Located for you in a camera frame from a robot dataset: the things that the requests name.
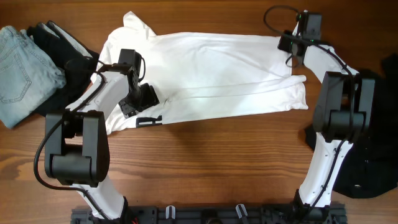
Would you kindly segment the white t-shirt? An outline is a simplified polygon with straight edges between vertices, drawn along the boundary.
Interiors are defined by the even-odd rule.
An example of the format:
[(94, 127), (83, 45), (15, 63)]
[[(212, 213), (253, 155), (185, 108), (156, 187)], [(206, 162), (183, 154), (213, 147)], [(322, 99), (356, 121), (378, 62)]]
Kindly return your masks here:
[(293, 75), (278, 37), (179, 32), (157, 35), (134, 13), (112, 31), (99, 59), (112, 64), (122, 49), (146, 63), (144, 81), (159, 103), (139, 113), (163, 124), (305, 110), (305, 76)]

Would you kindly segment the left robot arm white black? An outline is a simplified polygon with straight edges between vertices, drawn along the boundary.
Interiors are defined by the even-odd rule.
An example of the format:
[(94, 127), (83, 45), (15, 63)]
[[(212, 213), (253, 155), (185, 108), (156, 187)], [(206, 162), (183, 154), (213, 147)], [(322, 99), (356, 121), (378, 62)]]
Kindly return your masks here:
[(158, 104), (152, 86), (142, 84), (145, 61), (103, 65), (93, 86), (62, 112), (49, 113), (34, 174), (45, 187), (76, 191), (90, 206), (93, 223), (136, 223), (127, 199), (108, 176), (110, 152), (105, 121), (119, 105), (130, 117)]

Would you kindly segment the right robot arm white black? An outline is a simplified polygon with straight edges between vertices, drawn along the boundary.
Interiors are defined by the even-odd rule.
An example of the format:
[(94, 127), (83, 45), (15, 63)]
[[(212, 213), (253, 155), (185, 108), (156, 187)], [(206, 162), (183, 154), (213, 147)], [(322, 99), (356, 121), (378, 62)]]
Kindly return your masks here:
[(322, 83), (312, 121), (315, 151), (290, 215), (296, 220), (325, 220), (343, 161), (369, 127), (375, 81), (361, 79), (332, 46), (295, 32), (284, 31), (278, 48), (297, 56)]

